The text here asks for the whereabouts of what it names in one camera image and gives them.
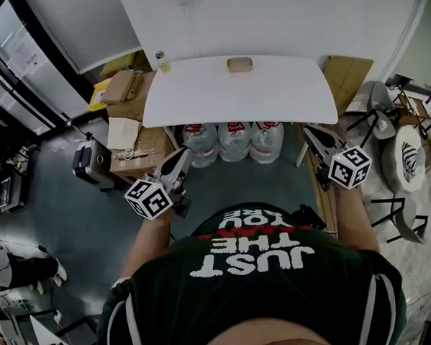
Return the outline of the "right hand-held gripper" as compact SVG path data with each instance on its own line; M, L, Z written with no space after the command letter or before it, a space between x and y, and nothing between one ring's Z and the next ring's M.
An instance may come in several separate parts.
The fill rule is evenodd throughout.
M303 127L306 142L319 159L316 178L326 192L333 183L353 189L366 180L372 158L359 145L352 148L342 138L325 127Z

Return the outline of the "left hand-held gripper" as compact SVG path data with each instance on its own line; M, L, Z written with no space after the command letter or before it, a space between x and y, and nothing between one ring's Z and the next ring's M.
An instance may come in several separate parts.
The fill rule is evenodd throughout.
M185 218L191 205L183 183L192 162L192 152L186 146L165 157L153 173L146 173L125 193L131 208L148 220L157 219L166 210Z

